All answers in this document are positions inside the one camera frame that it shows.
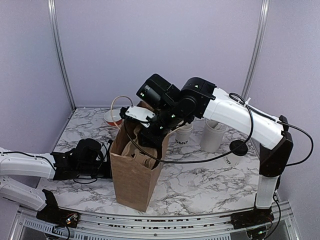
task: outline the white wall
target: white wall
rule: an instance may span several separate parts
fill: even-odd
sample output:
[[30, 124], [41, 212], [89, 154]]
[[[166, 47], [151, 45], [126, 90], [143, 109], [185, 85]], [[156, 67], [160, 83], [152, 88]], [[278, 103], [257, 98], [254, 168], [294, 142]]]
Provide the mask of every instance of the white wall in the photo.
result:
[[[301, 239], [319, 239], [320, 225], [320, 1], [272, 0], [263, 47], [249, 93], [251, 103], [309, 132], [312, 157], [282, 175], [280, 197], [289, 200]], [[290, 130], [294, 149], [289, 162], [302, 160], [310, 142]]]
[[261, 0], [56, 0], [76, 105], [109, 106], [118, 95], [133, 97], [153, 73], [179, 88], [198, 76], [241, 93], [261, 5]]
[[[47, 1], [0, 4], [0, 146], [51, 152], [71, 109], [59, 70]], [[34, 178], [20, 178], [34, 185]], [[0, 239], [8, 239], [18, 204], [0, 199]]]

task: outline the black round object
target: black round object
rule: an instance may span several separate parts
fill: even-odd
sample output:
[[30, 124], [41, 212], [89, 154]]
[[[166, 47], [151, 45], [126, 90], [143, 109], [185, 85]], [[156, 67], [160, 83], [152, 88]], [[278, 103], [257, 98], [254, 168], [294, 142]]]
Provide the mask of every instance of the black round object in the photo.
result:
[[[244, 143], [244, 141], [242, 141], [242, 140], [234, 140], [234, 141], [232, 141], [232, 142], [230, 143], [229, 148], [230, 148], [231, 151], [233, 151], [233, 149], [237, 148], [238, 146], [240, 146], [240, 145], [243, 144], [243, 143]], [[247, 152], [248, 152], [248, 147], [247, 147], [246, 144], [243, 144], [241, 147], [239, 147], [238, 149], [236, 149], [236, 150], [233, 152], [233, 154], [242, 157], [242, 156], [246, 155]]]

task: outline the bowl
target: bowl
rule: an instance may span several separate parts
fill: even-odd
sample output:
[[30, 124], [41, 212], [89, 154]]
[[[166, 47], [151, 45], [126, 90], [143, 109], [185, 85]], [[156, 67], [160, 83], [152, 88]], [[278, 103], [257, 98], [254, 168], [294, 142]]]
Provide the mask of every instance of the bowl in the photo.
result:
[[[113, 109], [113, 119], [117, 125], [120, 125], [122, 123], [122, 118], [120, 117], [120, 109]], [[115, 127], [116, 125], [114, 124], [114, 121], [112, 120], [111, 117], [111, 110], [107, 111], [104, 116], [104, 120], [110, 125]]]

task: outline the white canister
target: white canister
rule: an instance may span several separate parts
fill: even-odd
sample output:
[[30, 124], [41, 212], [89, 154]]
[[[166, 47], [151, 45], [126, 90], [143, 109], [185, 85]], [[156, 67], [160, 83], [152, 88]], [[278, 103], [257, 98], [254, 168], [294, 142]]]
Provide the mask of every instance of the white canister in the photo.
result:
[[208, 153], [215, 153], [224, 138], [227, 127], [217, 121], [206, 120], [200, 141], [200, 147]]
[[[242, 140], [235, 140], [232, 141], [229, 145], [230, 151], [234, 150], [238, 146], [242, 145], [244, 141]], [[248, 147], [246, 144], [243, 144], [241, 147], [237, 148], [233, 153], [228, 154], [225, 156], [224, 161], [228, 166], [236, 166], [240, 163], [241, 159], [246, 155], [248, 152]]]
[[183, 127], [179, 128], [175, 134], [175, 142], [180, 146], [186, 145], [189, 141], [190, 134], [193, 128], [194, 128], [193, 122], [187, 123]]

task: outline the marble tabletop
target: marble tabletop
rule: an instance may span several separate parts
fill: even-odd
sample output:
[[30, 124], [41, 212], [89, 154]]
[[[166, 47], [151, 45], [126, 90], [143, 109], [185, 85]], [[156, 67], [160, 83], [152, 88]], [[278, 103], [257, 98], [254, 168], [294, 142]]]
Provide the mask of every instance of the marble tabletop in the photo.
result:
[[[74, 148], [78, 141], [93, 138], [100, 143], [114, 139], [117, 129], [104, 121], [107, 108], [78, 108], [65, 128], [56, 152]], [[174, 142], [172, 134], [167, 160], [203, 160], [229, 150], [235, 139], [246, 136], [228, 129], [216, 153], [201, 150], [199, 142], [203, 120], [195, 120], [190, 140], [184, 147]], [[53, 192], [58, 205], [76, 211], [147, 216], [201, 215], [251, 208], [258, 189], [259, 159], [248, 143], [248, 154], [235, 167], [223, 159], [197, 164], [164, 164], [146, 212], [117, 203], [111, 179], [99, 179], [92, 184], [79, 184], [72, 180], [53, 181], [42, 178], [38, 189]]]

